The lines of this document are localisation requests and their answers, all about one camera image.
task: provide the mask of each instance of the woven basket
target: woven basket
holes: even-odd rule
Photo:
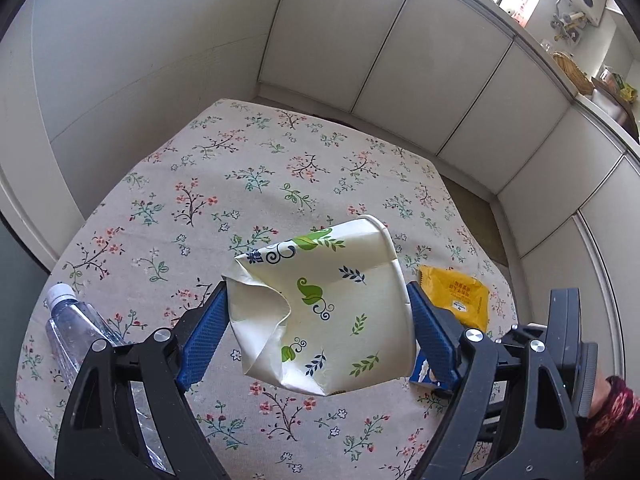
[[[578,92],[582,95],[593,94],[593,83],[587,79],[587,76],[582,73],[582,70],[573,59],[562,52],[554,52],[553,57],[558,66],[578,89]]]

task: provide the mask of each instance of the yellow packet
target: yellow packet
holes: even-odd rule
[[[420,286],[431,303],[453,312],[460,323],[486,332],[489,323],[489,289],[457,272],[420,266]]]

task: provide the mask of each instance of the clear plastic bottle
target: clear plastic bottle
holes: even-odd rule
[[[74,290],[66,283],[57,283],[49,289],[47,306],[51,312],[46,325],[47,338],[69,390],[96,339],[106,339],[112,346],[127,344],[89,303],[78,301]],[[173,473],[151,417],[143,384],[133,383],[131,391],[151,462],[157,468]]]

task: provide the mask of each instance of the floral tablecloth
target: floral tablecloth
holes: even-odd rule
[[[136,165],[63,253],[24,339],[18,434],[53,472],[68,397],[44,331],[44,292],[55,282],[142,341],[202,304],[236,254],[363,213],[388,226],[407,281],[420,264],[459,270],[490,290],[489,336],[516,321],[508,284],[430,162],[318,118],[220,100]],[[292,394],[242,375],[241,359],[228,329],[187,393],[233,479],[405,478],[447,407],[407,378],[332,397]],[[472,462],[487,452],[478,444]]]

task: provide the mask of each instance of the blue gripper pad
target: blue gripper pad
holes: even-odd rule
[[[440,387],[454,391],[460,384],[456,350],[440,321],[431,311],[432,308],[437,307],[428,306],[429,300],[418,283],[409,283],[406,290],[409,293],[411,311],[414,315],[415,338],[420,345],[420,353],[424,352],[426,355],[431,370],[440,382]]]
[[[213,352],[216,351],[226,326],[229,324],[229,310],[226,304],[226,287],[213,299],[200,322],[191,333],[182,349],[182,365],[175,382],[184,391],[204,377]]]

